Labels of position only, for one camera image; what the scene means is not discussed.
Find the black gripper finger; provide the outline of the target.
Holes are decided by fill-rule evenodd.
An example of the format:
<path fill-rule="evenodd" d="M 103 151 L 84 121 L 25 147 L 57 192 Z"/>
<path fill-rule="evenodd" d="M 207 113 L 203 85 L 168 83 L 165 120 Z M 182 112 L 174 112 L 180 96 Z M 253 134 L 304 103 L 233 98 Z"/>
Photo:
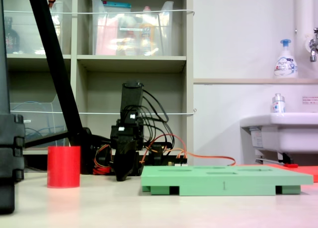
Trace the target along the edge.
<path fill-rule="evenodd" d="M 139 175 L 139 152 L 138 151 L 128 152 L 128 171 L 129 171 L 129 176 Z"/>
<path fill-rule="evenodd" d="M 128 176 L 128 157 L 118 151 L 114 158 L 114 172 L 117 181 L 125 181 Z"/>

